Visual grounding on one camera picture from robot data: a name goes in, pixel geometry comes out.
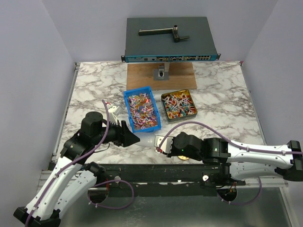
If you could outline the gold jar lid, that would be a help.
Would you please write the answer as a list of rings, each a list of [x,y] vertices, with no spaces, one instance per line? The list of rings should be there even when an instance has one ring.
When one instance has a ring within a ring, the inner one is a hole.
[[[182,161],[187,161],[190,159],[189,157],[186,157],[186,156],[178,156],[178,158]]]

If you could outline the blue plastic candy bin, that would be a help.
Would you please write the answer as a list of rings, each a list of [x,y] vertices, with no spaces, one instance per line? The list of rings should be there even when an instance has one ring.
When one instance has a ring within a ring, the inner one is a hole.
[[[124,101],[134,133],[161,129],[160,114],[150,86],[124,91]]]

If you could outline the square tin of lollipops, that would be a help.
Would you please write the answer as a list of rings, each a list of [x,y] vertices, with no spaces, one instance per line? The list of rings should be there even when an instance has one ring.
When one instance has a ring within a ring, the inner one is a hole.
[[[162,94],[160,100],[168,123],[192,119],[198,113],[188,89]]]

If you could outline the clear plastic scoop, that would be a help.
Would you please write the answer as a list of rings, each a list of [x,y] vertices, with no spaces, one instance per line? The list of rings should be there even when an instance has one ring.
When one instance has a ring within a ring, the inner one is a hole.
[[[163,141],[163,139],[164,139],[164,136],[156,135],[155,140],[154,140],[154,146],[156,148],[158,148],[159,145],[161,144],[161,142]]]

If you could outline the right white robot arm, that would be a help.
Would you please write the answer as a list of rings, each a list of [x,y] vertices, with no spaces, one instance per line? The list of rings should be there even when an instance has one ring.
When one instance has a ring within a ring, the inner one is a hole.
[[[295,140],[266,146],[222,138],[200,139],[182,132],[168,137],[161,148],[167,157],[185,156],[205,165],[220,165],[218,181],[223,185],[261,176],[280,176],[291,182],[303,180],[303,153]]]

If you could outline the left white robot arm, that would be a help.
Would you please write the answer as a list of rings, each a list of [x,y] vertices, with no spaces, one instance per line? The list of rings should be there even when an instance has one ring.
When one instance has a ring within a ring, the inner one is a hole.
[[[140,139],[127,127],[106,121],[99,112],[89,112],[82,119],[80,129],[65,142],[61,156],[38,194],[13,216],[26,227],[57,227],[70,206],[90,187],[101,186],[107,179],[104,168],[95,162],[88,164],[80,178],[70,180],[86,160],[103,143],[128,147]]]

